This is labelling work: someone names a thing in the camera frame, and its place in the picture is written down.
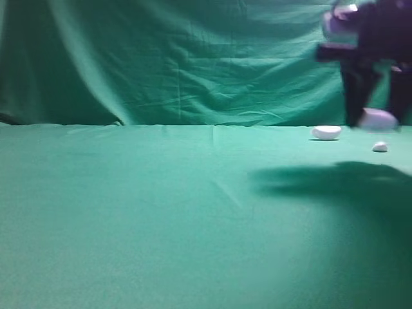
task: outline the robotic arm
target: robotic arm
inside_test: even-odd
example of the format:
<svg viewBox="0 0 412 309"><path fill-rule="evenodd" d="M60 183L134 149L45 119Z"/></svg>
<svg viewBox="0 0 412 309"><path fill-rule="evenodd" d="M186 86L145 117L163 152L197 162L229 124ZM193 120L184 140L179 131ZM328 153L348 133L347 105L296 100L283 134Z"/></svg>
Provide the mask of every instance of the robotic arm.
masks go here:
<svg viewBox="0 0 412 309"><path fill-rule="evenodd" d="M387 111L401 123L412 104L411 0L378 0L360 6L340 6L323 15L326 43L318 45L319 62L340 64L346 125L357 127L382 76L376 63L391 61L391 91Z"/></svg>

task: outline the small white stone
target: small white stone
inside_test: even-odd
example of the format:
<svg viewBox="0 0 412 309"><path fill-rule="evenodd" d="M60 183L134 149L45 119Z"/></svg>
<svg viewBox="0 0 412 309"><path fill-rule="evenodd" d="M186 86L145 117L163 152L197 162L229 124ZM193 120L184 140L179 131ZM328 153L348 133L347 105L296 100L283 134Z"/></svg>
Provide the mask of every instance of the small white stone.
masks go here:
<svg viewBox="0 0 412 309"><path fill-rule="evenodd" d="M341 132L339 126L317 126L312 129L312 135L319 140L335 140Z"/></svg>
<svg viewBox="0 0 412 309"><path fill-rule="evenodd" d="M376 153L385 153L388 151L388 145L386 145L385 142L378 142L373 146L372 151L375 151Z"/></svg>

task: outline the white ball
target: white ball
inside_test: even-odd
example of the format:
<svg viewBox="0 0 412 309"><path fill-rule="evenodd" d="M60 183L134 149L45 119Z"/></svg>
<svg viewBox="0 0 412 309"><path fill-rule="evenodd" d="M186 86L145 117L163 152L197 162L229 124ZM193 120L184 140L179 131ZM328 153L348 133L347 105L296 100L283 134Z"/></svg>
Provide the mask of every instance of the white ball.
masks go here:
<svg viewBox="0 0 412 309"><path fill-rule="evenodd" d="M378 142L373 146L372 151L375 151L376 153L385 153L388 151L388 145L386 145L385 142Z"/></svg>
<svg viewBox="0 0 412 309"><path fill-rule="evenodd" d="M312 135L319 140L335 140L341 132L339 126L317 126L312 129Z"/></svg>
<svg viewBox="0 0 412 309"><path fill-rule="evenodd" d="M398 121L387 111L375 108L365 108L365 114L359 122L359 127L369 132L388 132L396 129Z"/></svg>

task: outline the white object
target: white object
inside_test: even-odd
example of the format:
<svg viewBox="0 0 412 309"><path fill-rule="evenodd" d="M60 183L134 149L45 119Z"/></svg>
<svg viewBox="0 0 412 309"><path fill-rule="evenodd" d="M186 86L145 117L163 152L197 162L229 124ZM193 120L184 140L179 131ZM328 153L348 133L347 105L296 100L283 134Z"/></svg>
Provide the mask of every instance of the white object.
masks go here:
<svg viewBox="0 0 412 309"><path fill-rule="evenodd" d="M317 126L312 129L312 135L319 140L335 140L341 132L339 126Z"/></svg>
<svg viewBox="0 0 412 309"><path fill-rule="evenodd" d="M385 142L378 142L373 146L372 151L375 151L376 153L385 153L388 151L388 145L386 145Z"/></svg>
<svg viewBox="0 0 412 309"><path fill-rule="evenodd" d="M369 132L388 132L398 126L397 119L387 111L375 108L365 108L365 114L359 122L359 127Z"/></svg>

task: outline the green backdrop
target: green backdrop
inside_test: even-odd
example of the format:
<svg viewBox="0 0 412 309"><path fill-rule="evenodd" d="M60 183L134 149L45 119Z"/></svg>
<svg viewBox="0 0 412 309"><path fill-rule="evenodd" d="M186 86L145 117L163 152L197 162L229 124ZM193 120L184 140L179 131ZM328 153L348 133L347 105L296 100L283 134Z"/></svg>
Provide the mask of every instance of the green backdrop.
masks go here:
<svg viewBox="0 0 412 309"><path fill-rule="evenodd" d="M0 115L19 124L341 124L337 67L312 57L329 2L0 0Z"/></svg>

